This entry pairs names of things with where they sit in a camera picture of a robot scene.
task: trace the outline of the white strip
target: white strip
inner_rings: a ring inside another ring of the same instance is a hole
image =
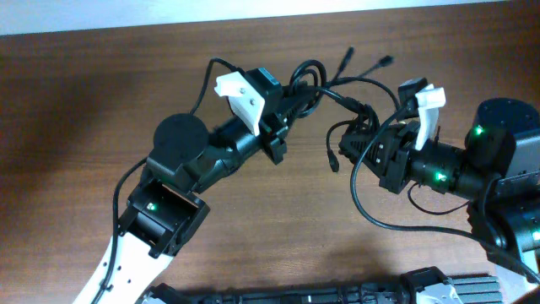
[[[98,268],[73,304],[89,304],[94,299],[109,266],[105,263],[109,263],[111,257],[111,244],[112,238]],[[135,303],[173,259],[164,254],[158,258],[150,257],[150,246],[129,232],[118,237],[117,250],[115,268],[109,282],[113,287],[103,294],[99,304]]]
[[[1,0],[0,35],[494,1]]]

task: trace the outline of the robotic hand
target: robotic hand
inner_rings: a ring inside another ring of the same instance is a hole
[[[536,191],[540,156],[538,113],[517,100],[510,100],[509,108],[503,105],[509,100],[489,100],[481,105],[475,128],[467,136],[466,150],[440,144],[438,136],[435,140],[429,137],[435,130],[438,107],[446,102],[444,90],[428,85],[425,79],[413,79],[399,88],[400,103],[385,85],[365,78],[371,71],[391,64],[392,58],[383,57],[356,77],[340,78],[352,55],[353,48],[349,48],[329,81],[322,63],[303,62],[285,86],[265,68],[245,72],[222,59],[212,59],[201,94],[190,113],[166,118],[155,131],[154,148],[148,157],[139,161],[116,186],[111,242],[74,303],[134,303],[167,268],[208,214],[209,207],[195,193],[202,193],[221,178],[236,172],[259,150],[274,164],[279,164],[287,151],[285,138],[294,122],[308,117],[324,95],[358,115],[352,121],[339,122],[330,128],[327,147],[331,168],[338,171],[338,159],[330,149],[329,138],[334,129],[348,125],[339,152],[355,164],[351,192],[367,220],[389,229],[438,231],[472,238],[487,248],[489,257],[502,256],[503,266],[540,282],[537,269],[530,270],[523,262],[516,261],[516,258],[523,260],[522,252],[534,252],[540,247],[540,237],[535,238],[534,233],[525,236],[523,232],[531,226],[519,222],[523,216],[532,216],[537,211],[518,206],[514,218],[507,218],[506,210],[510,207],[504,204],[504,199],[516,195],[529,198]],[[231,71],[217,78],[215,91],[227,97],[234,116],[210,133],[194,113],[204,97],[215,62]],[[313,84],[302,80],[307,75],[312,76]],[[354,81],[383,89],[392,98],[396,112],[379,124],[370,106],[330,90]],[[411,121],[391,126],[394,120],[400,122],[411,117],[419,117],[420,123]],[[440,193],[470,198],[475,202],[469,205],[473,234],[441,227],[388,225],[372,218],[362,208],[356,193],[356,175],[362,162],[381,179],[381,187],[391,192],[400,193],[414,180]],[[142,165],[145,166],[140,183],[130,194],[127,209],[118,218],[120,188]],[[491,198],[501,200],[501,207],[495,207],[499,205],[492,204]]]

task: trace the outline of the green light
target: green light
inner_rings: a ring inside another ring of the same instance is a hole
[[[440,173],[440,172],[437,172],[435,173],[435,180],[437,182],[446,182],[446,175]]]
[[[155,211],[158,209],[158,205],[154,203],[148,203],[148,205],[146,206],[146,209],[150,211]]]
[[[474,132],[477,134],[477,135],[480,135],[483,133],[483,128],[481,126],[477,126],[476,128],[474,128]]]

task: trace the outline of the brown background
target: brown background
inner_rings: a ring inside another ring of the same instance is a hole
[[[1,37],[0,302],[74,299],[111,235],[116,181],[151,150],[161,120],[191,108],[210,57],[265,67],[285,82],[309,58],[333,73],[349,45],[349,74],[392,54],[396,63],[373,77],[393,89],[417,76],[444,86],[441,140],[462,145],[481,101],[511,96],[540,106],[539,20],[537,4],[491,3]],[[223,73],[216,68],[213,79]],[[368,85],[339,91],[369,102],[381,119],[392,112]],[[198,115],[211,128],[229,111],[209,90]],[[259,153],[206,191],[212,212],[156,284],[224,290],[365,280],[429,265],[448,274],[492,271],[473,242],[384,231],[361,218],[348,191],[352,166],[340,158],[342,170],[332,173],[324,148],[327,129],[350,117],[324,100],[296,123],[280,166]],[[464,211],[420,214],[366,170],[359,191],[380,219],[469,229]],[[462,202],[427,189],[415,196],[430,209]]]

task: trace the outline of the green indicator light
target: green indicator light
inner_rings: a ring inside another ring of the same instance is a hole
[[[477,126],[476,128],[474,128],[474,132],[477,134],[477,135],[480,135],[483,133],[483,128],[481,126]]]
[[[148,206],[146,206],[146,209],[150,210],[150,211],[155,211],[158,209],[158,205],[154,204],[154,203],[149,203]]]
[[[440,172],[437,172],[435,173],[435,180],[437,182],[446,182],[446,175],[440,173]]]

